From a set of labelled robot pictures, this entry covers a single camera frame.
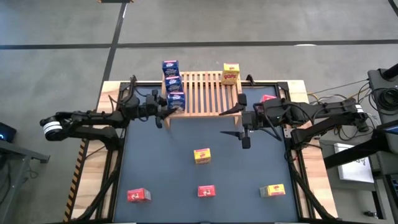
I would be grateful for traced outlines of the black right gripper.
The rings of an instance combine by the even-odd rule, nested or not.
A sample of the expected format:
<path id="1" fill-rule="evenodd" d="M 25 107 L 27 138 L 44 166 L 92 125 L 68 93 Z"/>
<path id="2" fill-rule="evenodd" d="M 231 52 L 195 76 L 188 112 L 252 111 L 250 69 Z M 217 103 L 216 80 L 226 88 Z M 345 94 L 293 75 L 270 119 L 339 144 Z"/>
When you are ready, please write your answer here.
<path id="1" fill-rule="evenodd" d="M 244 128 L 243 132 L 239 131 L 221 131 L 223 134 L 227 134 L 230 136 L 237 137 L 242 144 L 243 149 L 249 149 L 251 147 L 251 140 L 248 136 L 248 130 L 258 130 L 259 123 L 257 120 L 257 113 L 255 111 L 244 111 L 247 107 L 247 98 L 244 93 L 240 93 L 238 95 L 238 101 L 236 104 L 229 110 L 220 113 L 220 116 L 235 114 L 238 112 L 242 112 L 242 125 Z"/>

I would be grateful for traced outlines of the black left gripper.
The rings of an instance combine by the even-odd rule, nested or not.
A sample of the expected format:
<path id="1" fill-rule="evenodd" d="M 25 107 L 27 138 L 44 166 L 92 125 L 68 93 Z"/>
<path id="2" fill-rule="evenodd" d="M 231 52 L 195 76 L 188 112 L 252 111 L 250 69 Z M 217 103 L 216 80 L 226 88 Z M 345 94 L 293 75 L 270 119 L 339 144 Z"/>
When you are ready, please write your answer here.
<path id="1" fill-rule="evenodd" d="M 155 124 L 157 128 L 162 128 L 162 121 L 176 112 L 176 108 L 173 109 L 159 109 L 161 106 L 167 106 L 167 99 L 163 98 L 158 90 L 152 90 L 152 96 L 146 96 L 145 102 L 141 105 L 141 117 L 148 118 L 155 116 Z"/>

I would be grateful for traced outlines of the black device with blue light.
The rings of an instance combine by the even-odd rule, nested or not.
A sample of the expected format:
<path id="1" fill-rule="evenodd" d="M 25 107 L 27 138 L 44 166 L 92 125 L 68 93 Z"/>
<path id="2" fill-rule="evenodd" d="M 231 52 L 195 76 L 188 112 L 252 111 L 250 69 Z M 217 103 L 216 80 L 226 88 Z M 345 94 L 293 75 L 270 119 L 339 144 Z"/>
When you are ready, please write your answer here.
<path id="1" fill-rule="evenodd" d="M 0 141 L 13 143 L 16 133 L 16 129 L 0 122 Z"/>

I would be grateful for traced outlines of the grey equipment cart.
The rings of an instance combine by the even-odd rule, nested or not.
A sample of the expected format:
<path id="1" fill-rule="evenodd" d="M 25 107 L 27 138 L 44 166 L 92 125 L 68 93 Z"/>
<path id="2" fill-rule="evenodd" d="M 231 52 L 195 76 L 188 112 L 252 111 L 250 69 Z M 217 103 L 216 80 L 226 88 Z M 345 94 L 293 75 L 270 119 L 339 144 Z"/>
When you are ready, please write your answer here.
<path id="1" fill-rule="evenodd" d="M 368 101 L 381 123 L 398 120 L 398 63 L 391 68 L 368 71 L 371 93 Z"/>

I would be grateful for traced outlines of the black diagonal metal bar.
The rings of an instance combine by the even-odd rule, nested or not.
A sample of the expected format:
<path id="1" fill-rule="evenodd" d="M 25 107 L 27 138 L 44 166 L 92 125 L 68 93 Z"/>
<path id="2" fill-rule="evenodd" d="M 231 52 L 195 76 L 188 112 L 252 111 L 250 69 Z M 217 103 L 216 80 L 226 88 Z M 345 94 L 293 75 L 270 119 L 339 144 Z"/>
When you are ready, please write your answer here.
<path id="1" fill-rule="evenodd" d="M 330 169 L 368 157 L 377 152 L 388 152 L 394 154 L 394 151 L 390 148 L 386 133 L 383 131 L 374 131 L 370 140 L 344 151 L 337 152 L 323 160 L 326 169 Z"/>

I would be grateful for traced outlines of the white board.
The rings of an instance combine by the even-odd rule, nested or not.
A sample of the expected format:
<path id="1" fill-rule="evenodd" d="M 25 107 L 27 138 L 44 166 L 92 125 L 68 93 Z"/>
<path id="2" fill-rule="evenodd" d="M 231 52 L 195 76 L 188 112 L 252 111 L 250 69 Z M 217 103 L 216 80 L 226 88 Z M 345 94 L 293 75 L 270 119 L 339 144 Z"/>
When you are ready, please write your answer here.
<path id="1" fill-rule="evenodd" d="M 338 175 L 340 180 L 374 183 L 369 157 L 338 166 Z"/>

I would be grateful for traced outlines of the black metal table frame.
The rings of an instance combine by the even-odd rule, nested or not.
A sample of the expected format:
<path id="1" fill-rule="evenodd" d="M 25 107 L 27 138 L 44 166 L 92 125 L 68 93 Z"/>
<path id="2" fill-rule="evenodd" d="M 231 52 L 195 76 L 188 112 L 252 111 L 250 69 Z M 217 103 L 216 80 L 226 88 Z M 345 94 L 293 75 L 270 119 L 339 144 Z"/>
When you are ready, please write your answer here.
<path id="1" fill-rule="evenodd" d="M 119 90 L 123 90 L 125 83 L 127 82 L 128 81 L 105 81 L 101 87 L 97 109 L 100 111 L 110 111 L 111 106 L 109 104 L 110 100 L 108 99 L 108 95 L 111 95 L 114 98 L 119 96 Z M 264 86 L 266 83 L 278 85 L 285 83 L 289 88 L 289 91 L 282 90 L 282 87 L 279 85 L 278 93 L 280 93 L 281 96 L 289 96 L 293 101 L 308 103 L 307 90 L 303 80 L 254 80 L 254 82 L 258 85 Z M 111 155 L 107 156 L 106 150 L 102 149 L 103 151 L 98 151 L 86 160 L 86 155 L 95 152 L 102 146 L 103 144 L 100 142 L 92 141 L 90 143 L 89 140 L 81 140 L 62 222 L 66 223 L 66 221 L 78 218 L 94 200 L 97 193 L 100 191 L 103 174 L 105 179 L 108 177 L 108 168 L 106 168 L 107 161 L 110 160 L 110 172 L 111 169 L 114 168 L 118 152 L 111 152 Z M 301 173 L 302 178 L 304 179 L 304 177 L 306 177 L 310 190 L 325 210 L 334 217 L 337 217 L 338 214 L 336 211 L 335 201 L 333 199 L 321 150 L 315 146 L 308 146 L 303 150 L 303 152 L 301 152 L 301 154 L 292 152 L 292 155 L 299 155 L 298 161 L 295 161 L 294 164 L 296 169 Z M 320 219 L 318 212 L 316 212 L 313 207 L 310 209 L 310 202 L 305 198 L 302 188 L 298 184 L 294 184 L 294 187 L 297 187 L 298 189 L 298 196 L 300 199 L 299 205 L 302 209 L 299 214 L 302 214 L 304 218 L 315 217 Z M 111 212 L 108 211 L 108 209 L 111 208 L 111 190 L 112 189 L 106 193 L 102 204 L 102 210 L 95 210 L 95 214 L 90 218 L 91 220 L 95 219 L 95 215 L 97 215 L 97 213 L 104 217 L 111 214 Z"/>

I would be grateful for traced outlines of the yellow Corn Pops cereal box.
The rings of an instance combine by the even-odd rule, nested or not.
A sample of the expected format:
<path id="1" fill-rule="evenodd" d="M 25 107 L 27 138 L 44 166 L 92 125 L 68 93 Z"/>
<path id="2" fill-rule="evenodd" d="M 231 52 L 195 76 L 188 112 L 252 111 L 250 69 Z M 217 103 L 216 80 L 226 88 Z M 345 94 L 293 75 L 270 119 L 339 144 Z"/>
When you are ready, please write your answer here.
<path id="1" fill-rule="evenodd" d="M 221 74 L 221 83 L 223 85 L 235 85 L 240 75 L 238 63 L 224 63 Z"/>
<path id="2" fill-rule="evenodd" d="M 261 197 L 273 197 L 278 195 L 285 195 L 285 188 L 283 184 L 266 185 L 259 188 Z"/>
<path id="3" fill-rule="evenodd" d="M 197 149 L 193 151 L 195 164 L 206 164 L 211 161 L 210 148 Z"/>

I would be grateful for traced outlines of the grey metal desk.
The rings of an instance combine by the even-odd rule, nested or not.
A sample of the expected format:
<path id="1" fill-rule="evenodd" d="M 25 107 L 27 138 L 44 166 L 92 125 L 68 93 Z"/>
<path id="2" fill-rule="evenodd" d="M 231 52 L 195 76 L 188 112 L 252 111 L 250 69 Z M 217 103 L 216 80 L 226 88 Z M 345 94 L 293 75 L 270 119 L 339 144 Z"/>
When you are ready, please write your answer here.
<path id="1" fill-rule="evenodd" d="M 0 224 L 7 224 L 12 217 L 17 196 L 32 159 L 46 164 L 50 156 L 0 141 L 0 173 L 6 169 L 4 192 L 2 192 L 3 187 L 0 183 Z"/>

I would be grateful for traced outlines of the wooden slatted shelf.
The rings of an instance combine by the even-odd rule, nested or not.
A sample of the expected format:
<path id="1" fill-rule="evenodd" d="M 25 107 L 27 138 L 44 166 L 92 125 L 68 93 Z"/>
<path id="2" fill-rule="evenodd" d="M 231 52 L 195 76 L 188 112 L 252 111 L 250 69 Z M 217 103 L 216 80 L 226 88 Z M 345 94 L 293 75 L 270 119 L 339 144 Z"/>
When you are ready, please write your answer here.
<path id="1" fill-rule="evenodd" d="M 165 127 L 170 128 L 172 119 L 217 118 L 220 113 L 230 110 L 242 93 L 241 79 L 235 85 L 221 83 L 221 71 L 181 72 L 185 110 L 168 116 Z"/>

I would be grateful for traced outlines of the blue Frosted Flakes cereal box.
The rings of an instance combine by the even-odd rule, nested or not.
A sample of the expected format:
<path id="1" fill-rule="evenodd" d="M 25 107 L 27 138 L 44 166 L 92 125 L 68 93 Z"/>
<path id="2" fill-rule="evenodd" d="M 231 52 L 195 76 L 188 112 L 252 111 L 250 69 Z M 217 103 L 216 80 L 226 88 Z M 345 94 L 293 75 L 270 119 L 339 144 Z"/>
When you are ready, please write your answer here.
<path id="1" fill-rule="evenodd" d="M 167 95 L 168 109 L 176 109 L 177 111 L 185 111 L 185 93 L 184 92 L 171 92 Z"/>
<path id="2" fill-rule="evenodd" d="M 167 93 L 183 92 L 181 76 L 172 76 L 165 79 L 165 89 Z"/>
<path id="3" fill-rule="evenodd" d="M 178 60 L 163 61 L 162 62 L 162 71 L 163 71 L 165 78 L 179 76 L 180 71 L 179 71 L 179 66 L 178 66 Z"/>

